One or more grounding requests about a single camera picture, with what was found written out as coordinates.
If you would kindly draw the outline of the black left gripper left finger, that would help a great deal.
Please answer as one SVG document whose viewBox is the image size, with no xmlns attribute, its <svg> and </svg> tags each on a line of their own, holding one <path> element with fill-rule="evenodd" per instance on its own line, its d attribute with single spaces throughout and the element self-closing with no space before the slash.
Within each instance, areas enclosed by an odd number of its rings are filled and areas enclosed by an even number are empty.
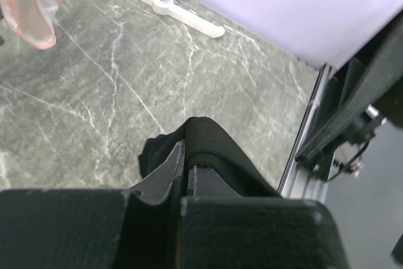
<svg viewBox="0 0 403 269">
<path fill-rule="evenodd" d="M 129 189 L 1 192 L 2 268 L 171 268 L 184 144 Z"/>
</svg>

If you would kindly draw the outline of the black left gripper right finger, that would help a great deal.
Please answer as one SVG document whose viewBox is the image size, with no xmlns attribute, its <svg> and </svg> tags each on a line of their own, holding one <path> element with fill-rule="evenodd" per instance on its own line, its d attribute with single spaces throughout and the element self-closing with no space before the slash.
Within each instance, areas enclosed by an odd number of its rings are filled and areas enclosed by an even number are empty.
<svg viewBox="0 0 403 269">
<path fill-rule="evenodd" d="M 188 174 L 181 199 L 182 268 L 347 268 L 323 204 L 242 197 L 209 168 Z"/>
</svg>

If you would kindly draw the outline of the black underwear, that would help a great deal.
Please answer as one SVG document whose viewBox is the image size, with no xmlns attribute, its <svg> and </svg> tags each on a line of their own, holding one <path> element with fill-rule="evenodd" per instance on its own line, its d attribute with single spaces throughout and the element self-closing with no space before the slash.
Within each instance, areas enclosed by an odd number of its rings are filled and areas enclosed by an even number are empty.
<svg viewBox="0 0 403 269">
<path fill-rule="evenodd" d="M 212 168 L 242 196 L 280 196 L 233 138 L 208 117 L 191 117 L 174 132 L 147 139 L 138 156 L 142 177 L 145 178 L 160 166 L 181 140 L 184 141 L 186 169 L 194 166 Z"/>
</svg>

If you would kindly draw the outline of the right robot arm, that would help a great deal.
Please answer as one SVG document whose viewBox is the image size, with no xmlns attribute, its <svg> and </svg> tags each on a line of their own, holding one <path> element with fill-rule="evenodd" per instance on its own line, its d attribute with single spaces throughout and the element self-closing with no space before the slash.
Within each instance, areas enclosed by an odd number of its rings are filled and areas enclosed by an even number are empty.
<svg viewBox="0 0 403 269">
<path fill-rule="evenodd" d="M 401 12 L 321 69 L 278 190 L 288 266 L 402 267 Z"/>
</svg>

